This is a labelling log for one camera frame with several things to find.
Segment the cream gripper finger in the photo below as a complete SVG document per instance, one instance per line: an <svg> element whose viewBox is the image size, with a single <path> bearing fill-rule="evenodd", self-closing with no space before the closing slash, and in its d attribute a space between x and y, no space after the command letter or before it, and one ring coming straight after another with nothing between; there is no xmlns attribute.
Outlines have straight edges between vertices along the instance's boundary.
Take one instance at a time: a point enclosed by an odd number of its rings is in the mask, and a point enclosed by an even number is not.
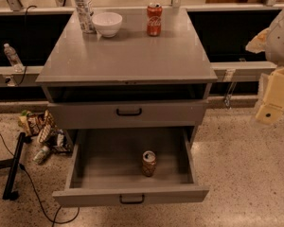
<svg viewBox="0 0 284 227"><path fill-rule="evenodd" d="M267 36L270 29L261 30L246 46L245 49L249 52L258 54L266 51Z"/></svg>
<svg viewBox="0 0 284 227"><path fill-rule="evenodd" d="M284 67L268 76L267 86L255 119L265 125L275 123L284 113Z"/></svg>

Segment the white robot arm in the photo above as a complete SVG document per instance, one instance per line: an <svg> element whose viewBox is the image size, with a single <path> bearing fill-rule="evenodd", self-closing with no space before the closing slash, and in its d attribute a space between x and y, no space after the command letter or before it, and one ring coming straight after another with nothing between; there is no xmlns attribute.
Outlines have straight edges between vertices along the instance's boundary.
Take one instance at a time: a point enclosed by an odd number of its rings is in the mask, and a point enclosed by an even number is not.
<svg viewBox="0 0 284 227"><path fill-rule="evenodd" d="M284 113L284 8L245 49L256 54L264 52L266 60L276 65L269 76L262 77L267 83L263 85L263 95L257 102L255 115L258 123L273 124Z"/></svg>

